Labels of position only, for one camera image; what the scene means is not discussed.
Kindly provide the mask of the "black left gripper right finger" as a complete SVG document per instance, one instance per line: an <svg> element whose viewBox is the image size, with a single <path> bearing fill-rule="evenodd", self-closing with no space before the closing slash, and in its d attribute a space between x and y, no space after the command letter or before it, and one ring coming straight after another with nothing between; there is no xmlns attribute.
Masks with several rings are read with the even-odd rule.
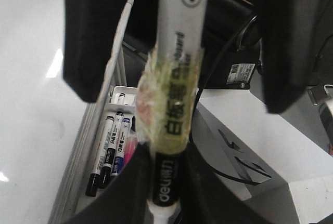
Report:
<svg viewBox="0 0 333 224"><path fill-rule="evenodd" d="M237 198L189 143L180 162L182 223L262 223L263 218Z"/></svg>

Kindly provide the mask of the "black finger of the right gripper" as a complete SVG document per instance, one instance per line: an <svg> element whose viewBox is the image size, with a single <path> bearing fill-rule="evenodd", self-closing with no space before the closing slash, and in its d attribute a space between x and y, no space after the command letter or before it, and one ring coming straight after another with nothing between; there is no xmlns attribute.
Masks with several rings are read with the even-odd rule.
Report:
<svg viewBox="0 0 333 224"><path fill-rule="evenodd" d="M63 79L85 102L96 102L127 0L65 0ZM129 36L152 45L158 0L134 0Z"/></svg>
<svg viewBox="0 0 333 224"><path fill-rule="evenodd" d="M253 0L263 41L263 93L282 113L304 93L315 55L332 33L332 0Z"/></svg>

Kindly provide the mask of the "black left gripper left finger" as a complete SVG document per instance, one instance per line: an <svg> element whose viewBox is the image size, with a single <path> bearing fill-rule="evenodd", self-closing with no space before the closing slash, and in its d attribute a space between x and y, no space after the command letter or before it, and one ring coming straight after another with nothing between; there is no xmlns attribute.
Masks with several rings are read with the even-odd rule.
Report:
<svg viewBox="0 0 333 224"><path fill-rule="evenodd" d="M66 223L143 223L150 169L148 144L139 143L120 175Z"/></svg>

